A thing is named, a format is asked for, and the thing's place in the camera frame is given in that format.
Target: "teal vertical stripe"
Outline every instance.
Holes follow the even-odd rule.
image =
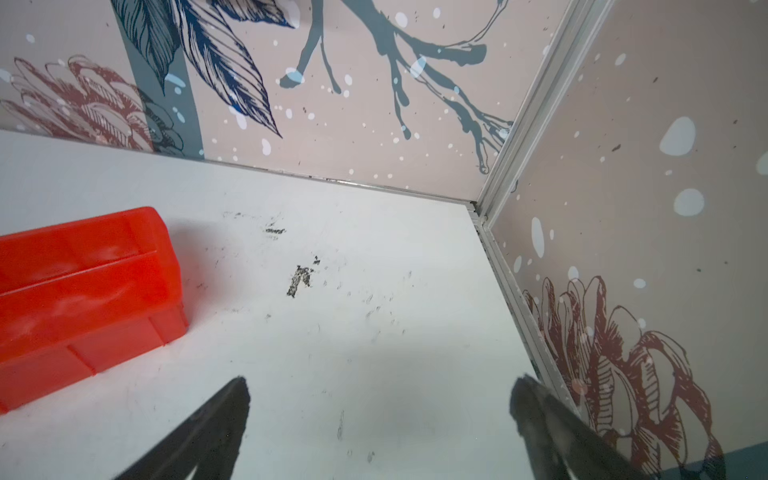
[[[115,18],[120,35],[123,38],[125,51],[128,54],[128,60],[131,63],[131,70],[134,73],[136,86],[139,87],[156,105],[162,107],[174,121],[173,130],[179,134],[184,142],[184,148],[181,156],[194,160],[202,160],[203,135],[200,132],[200,122],[197,118],[197,108],[192,95],[187,66],[184,62],[184,53],[181,48],[176,50],[174,60],[168,68],[168,76],[165,80],[165,90],[163,85],[157,82],[157,77],[144,60],[139,51],[134,47],[125,34],[125,30],[119,18]],[[158,145],[154,145],[155,151],[158,151]]]

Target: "leaf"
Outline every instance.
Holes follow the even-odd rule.
[[[280,136],[261,73],[216,6],[170,0],[170,7],[184,53],[205,83],[235,110]]]
[[[235,20],[267,22],[293,28],[280,7],[275,5],[275,0],[213,0],[213,3]]]
[[[168,65],[180,45],[166,0],[112,0],[112,8],[165,91]]]

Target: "light blue spot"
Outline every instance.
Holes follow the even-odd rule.
[[[288,76],[288,78],[295,81],[297,84],[300,84],[304,81],[304,75],[302,75],[300,71],[297,71],[297,70],[289,71],[288,73],[286,73],[286,75]]]
[[[184,83],[184,80],[180,79],[176,75],[169,73],[165,76],[165,81],[169,81],[172,84],[176,84],[182,88],[186,87],[187,84]]]
[[[427,59],[424,57],[419,57],[419,60],[414,61],[413,65],[411,65],[411,75],[414,78],[418,78],[424,71],[424,67],[426,65],[427,65]]]

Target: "red container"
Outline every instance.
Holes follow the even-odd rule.
[[[0,413],[186,331],[154,208],[0,237]]]

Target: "scratched surface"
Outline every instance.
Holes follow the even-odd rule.
[[[0,132],[0,234],[151,205],[188,334],[0,416],[0,478],[112,478],[235,376],[234,478],[531,478],[531,365],[464,207]]]

